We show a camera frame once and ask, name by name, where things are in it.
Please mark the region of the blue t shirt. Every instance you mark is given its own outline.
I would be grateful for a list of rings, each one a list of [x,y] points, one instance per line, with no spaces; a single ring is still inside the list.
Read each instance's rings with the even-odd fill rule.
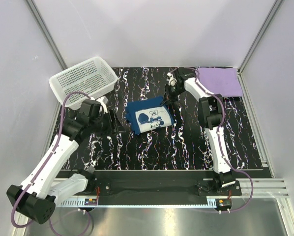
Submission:
[[[172,126],[174,120],[165,105],[160,105],[162,96],[129,102],[126,111],[126,120],[130,123],[135,135],[149,132],[158,128]]]

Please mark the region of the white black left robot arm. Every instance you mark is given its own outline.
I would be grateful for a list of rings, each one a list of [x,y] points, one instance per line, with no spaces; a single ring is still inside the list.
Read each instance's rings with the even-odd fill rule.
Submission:
[[[7,189],[6,195],[13,206],[13,226],[21,228],[15,222],[16,212],[44,224],[64,200],[77,193],[92,194],[96,188],[92,168],[79,170],[61,183],[52,184],[67,159],[90,134],[109,136],[123,131],[114,110],[98,100],[84,100],[75,118],[61,121],[59,133],[32,173],[20,185]]]

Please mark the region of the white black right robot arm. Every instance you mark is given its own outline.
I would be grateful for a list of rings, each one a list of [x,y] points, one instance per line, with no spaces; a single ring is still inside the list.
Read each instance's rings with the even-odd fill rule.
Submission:
[[[166,75],[167,84],[162,105],[170,105],[178,101],[185,91],[198,101],[198,122],[207,136],[213,158],[213,189],[224,195],[235,184],[232,166],[228,157],[224,127],[225,106],[223,97],[207,89],[199,79],[199,71],[195,68],[177,68]]]

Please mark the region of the white plastic mesh basket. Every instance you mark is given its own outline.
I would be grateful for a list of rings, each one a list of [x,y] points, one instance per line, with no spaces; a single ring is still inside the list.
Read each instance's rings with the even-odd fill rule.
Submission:
[[[117,81],[117,75],[105,60],[92,57],[52,76],[49,84],[61,105],[77,110],[87,97],[75,93],[64,102],[70,93],[79,91],[98,99],[113,91]]]

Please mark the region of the folded purple t shirt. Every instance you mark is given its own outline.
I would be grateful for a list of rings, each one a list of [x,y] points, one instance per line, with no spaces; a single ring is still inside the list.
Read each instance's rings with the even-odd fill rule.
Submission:
[[[200,67],[199,81],[209,91],[223,97],[242,97],[243,91],[235,68]]]

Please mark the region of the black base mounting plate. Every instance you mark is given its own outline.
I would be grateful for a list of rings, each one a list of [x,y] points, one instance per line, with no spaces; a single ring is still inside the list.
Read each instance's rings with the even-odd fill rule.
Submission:
[[[99,197],[139,199],[195,199],[195,197],[238,197],[242,195],[239,182],[216,190],[213,171],[94,171]]]

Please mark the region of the left aluminium frame post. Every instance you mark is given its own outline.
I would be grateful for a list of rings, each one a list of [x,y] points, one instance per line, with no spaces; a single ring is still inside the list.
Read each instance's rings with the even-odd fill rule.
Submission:
[[[67,64],[66,62],[64,61],[64,58],[63,56],[61,55],[35,1],[33,0],[24,0],[25,4],[27,5],[27,7],[29,8],[29,11],[31,12],[33,18],[35,19],[42,35],[44,36],[47,44],[49,45],[54,57],[56,58],[58,64],[60,65],[61,69],[62,70],[66,70],[68,67],[67,67]]]

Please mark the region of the aluminium frame post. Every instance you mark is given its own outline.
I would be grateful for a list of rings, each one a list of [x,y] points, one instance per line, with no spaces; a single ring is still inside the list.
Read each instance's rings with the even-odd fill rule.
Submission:
[[[246,56],[243,59],[243,62],[241,63],[240,67],[238,68],[239,74],[241,74],[244,69],[246,68],[248,62],[252,58],[254,52],[256,51],[258,45],[260,44],[262,38],[264,37],[265,33],[267,32],[270,24],[274,20],[276,14],[278,13],[279,9],[281,8],[282,4],[284,3],[284,0],[275,0],[270,11],[268,12],[260,30],[258,31],[255,39],[253,40],[253,43],[251,47],[249,48]]]
[[[33,18],[35,19],[42,35],[44,36],[47,44],[49,45],[54,57],[56,58],[58,64],[60,65],[61,69],[62,70],[66,70],[68,67],[67,67],[67,64],[66,62],[64,61],[64,58],[63,56],[61,55],[35,1],[33,0],[24,0],[25,4],[27,5],[27,7],[29,8],[29,11],[31,12]]]

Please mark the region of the right aluminium frame post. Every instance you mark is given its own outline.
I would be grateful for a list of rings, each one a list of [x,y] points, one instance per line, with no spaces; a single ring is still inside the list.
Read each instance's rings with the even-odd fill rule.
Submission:
[[[262,38],[264,37],[265,33],[267,32],[270,24],[274,20],[276,14],[278,13],[279,9],[281,8],[282,4],[284,3],[284,0],[275,0],[270,11],[268,12],[260,30],[258,31],[255,39],[253,40],[253,43],[251,47],[249,48],[246,56],[243,59],[243,62],[241,63],[240,67],[238,68],[239,74],[241,74],[244,69],[246,68],[248,62],[252,58],[254,52],[256,51],[258,45],[260,44]]]

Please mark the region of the aluminium front rail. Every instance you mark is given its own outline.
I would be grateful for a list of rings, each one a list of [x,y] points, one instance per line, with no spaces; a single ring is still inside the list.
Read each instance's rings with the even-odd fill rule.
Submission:
[[[240,190],[243,198],[250,196],[252,187],[249,179],[239,178]],[[253,198],[288,198],[285,183],[279,178],[253,179]]]

